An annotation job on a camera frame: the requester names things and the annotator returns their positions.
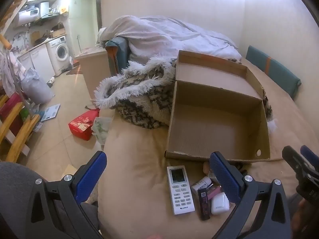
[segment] white air conditioner remote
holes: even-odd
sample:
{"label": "white air conditioner remote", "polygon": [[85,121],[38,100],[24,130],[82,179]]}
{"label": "white air conditioner remote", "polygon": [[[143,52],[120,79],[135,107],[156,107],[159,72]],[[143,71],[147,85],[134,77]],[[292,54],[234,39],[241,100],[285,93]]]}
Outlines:
{"label": "white air conditioner remote", "polygon": [[174,215],[195,211],[185,166],[167,167],[167,177]]}

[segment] floor mat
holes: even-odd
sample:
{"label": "floor mat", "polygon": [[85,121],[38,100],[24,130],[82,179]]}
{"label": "floor mat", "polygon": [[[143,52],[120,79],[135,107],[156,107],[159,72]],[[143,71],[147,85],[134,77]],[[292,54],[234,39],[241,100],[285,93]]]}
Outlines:
{"label": "floor mat", "polygon": [[78,65],[77,67],[73,68],[66,75],[69,75],[69,74],[83,74],[81,70],[81,65]]}

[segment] teal armrest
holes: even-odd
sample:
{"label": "teal armrest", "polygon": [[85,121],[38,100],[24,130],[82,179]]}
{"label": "teal armrest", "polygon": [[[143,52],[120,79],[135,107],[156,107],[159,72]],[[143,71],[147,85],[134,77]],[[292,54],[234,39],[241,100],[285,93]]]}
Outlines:
{"label": "teal armrest", "polygon": [[301,80],[281,63],[272,59],[264,52],[249,46],[246,59],[266,73],[278,84],[292,99],[297,94]]}
{"label": "teal armrest", "polygon": [[121,73],[127,68],[129,55],[131,53],[129,41],[123,37],[115,37],[105,44],[110,69],[116,69],[116,73]]}

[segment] remote control screen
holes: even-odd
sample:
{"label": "remote control screen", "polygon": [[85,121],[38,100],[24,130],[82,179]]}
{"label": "remote control screen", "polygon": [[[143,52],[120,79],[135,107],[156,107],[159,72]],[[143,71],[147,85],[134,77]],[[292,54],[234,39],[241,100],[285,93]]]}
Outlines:
{"label": "remote control screen", "polygon": [[173,183],[185,181],[183,169],[173,169],[171,170],[171,173],[172,173]]}

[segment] gray pants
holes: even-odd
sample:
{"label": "gray pants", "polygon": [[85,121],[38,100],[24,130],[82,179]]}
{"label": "gray pants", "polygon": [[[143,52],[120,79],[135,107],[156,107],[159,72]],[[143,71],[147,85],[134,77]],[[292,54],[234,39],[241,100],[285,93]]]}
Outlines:
{"label": "gray pants", "polygon": [[[18,239],[26,238],[27,207],[32,187],[38,178],[43,179],[25,166],[0,162],[0,213]],[[65,232],[73,238],[78,238],[63,205],[60,201],[56,203]],[[87,203],[82,203],[81,206],[92,224],[98,228],[97,207]]]}

